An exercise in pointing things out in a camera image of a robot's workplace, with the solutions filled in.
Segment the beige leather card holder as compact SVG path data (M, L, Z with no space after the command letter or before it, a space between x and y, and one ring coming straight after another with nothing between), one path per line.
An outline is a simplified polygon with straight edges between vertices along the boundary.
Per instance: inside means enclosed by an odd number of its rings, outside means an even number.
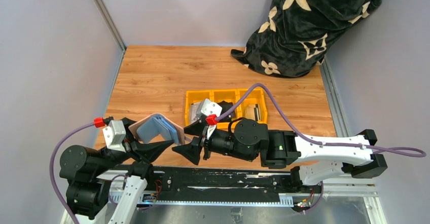
M151 114L128 127L135 138L144 144L161 135L164 140L173 140L176 145L184 145L186 137L183 127L162 114Z

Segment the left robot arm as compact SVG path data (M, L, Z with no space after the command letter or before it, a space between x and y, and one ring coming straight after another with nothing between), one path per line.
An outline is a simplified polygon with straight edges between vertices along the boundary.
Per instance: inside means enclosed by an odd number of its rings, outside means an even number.
M162 181L154 176L153 162L172 144L174 140L164 140L144 144L138 141L129 126L134 121L129 118L115 120L113 117L96 118L92 123L81 126L61 139L64 143L75 133L90 127L100 128L105 146L99 150L71 145L60 156L59 176L66 179L66 197L62 197L55 178L51 184L71 217L73 223L105 223L107 204L112 181L99 178L101 174L133 159L125 174L123 196L117 204L111 223L129 223L142 191L155 185L162 189Z

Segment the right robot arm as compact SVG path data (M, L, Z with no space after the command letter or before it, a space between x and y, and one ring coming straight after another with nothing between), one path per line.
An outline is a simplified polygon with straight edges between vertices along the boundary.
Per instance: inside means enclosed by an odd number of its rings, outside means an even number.
M239 118L230 122L227 130L194 122L185 132L193 135L192 141L173 147L173 151L194 165L209 159L211 153L249 162L259 158L261 166L269 169L294 165L291 183L296 186L316 185L344 173L371 179L388 168L383 154L371 150L377 140L372 130L353 137L300 136Z

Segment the silver cards in bin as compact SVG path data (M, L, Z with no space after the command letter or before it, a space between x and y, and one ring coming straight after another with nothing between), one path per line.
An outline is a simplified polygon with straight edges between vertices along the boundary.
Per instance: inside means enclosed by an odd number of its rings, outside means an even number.
M190 107L189 107L189 123L190 124L197 121L202 116L201 103L202 102L194 102L194 103L190 104Z

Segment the yellow bin with silver cards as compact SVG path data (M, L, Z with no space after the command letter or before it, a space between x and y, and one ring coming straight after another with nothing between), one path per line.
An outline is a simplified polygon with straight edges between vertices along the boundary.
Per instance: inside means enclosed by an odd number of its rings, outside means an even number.
M199 104L205 99L213 99L211 90L188 90L186 91L185 102L185 125L189 125L196 120L196 112Z

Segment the striped cards in bin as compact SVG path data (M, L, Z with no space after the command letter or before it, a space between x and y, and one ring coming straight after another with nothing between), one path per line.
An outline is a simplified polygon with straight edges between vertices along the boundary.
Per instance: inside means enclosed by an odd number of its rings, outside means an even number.
M244 117L254 121L261 120L261 111L258 104L249 104L245 107Z

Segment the black floral blanket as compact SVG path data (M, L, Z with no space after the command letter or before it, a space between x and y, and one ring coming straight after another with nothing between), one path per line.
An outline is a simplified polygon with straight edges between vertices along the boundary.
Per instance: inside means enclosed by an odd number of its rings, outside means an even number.
M277 78L307 75L328 49L367 18L382 0L272 0L266 21L231 56L246 68Z

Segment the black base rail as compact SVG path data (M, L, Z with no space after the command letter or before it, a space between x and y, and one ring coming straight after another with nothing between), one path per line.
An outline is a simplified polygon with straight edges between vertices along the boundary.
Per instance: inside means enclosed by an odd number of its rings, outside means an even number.
M290 172L256 172L231 169L154 167L162 189L146 187L137 208L155 205L263 206L290 207L295 211L310 209L315 195L323 192L323 184L296 186ZM110 190L109 202L117 205L123 196Z

